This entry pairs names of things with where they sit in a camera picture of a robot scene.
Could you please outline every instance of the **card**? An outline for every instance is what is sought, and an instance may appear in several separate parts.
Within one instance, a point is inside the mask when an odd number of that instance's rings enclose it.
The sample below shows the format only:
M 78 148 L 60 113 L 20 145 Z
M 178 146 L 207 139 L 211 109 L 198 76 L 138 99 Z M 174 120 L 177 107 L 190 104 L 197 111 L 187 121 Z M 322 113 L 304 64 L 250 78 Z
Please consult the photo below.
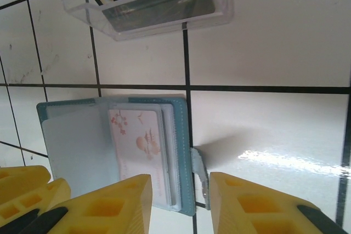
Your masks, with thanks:
M 155 111 L 109 110 L 120 179 L 150 174 L 153 203 L 166 206 L 166 176 L 161 155 L 160 131 Z

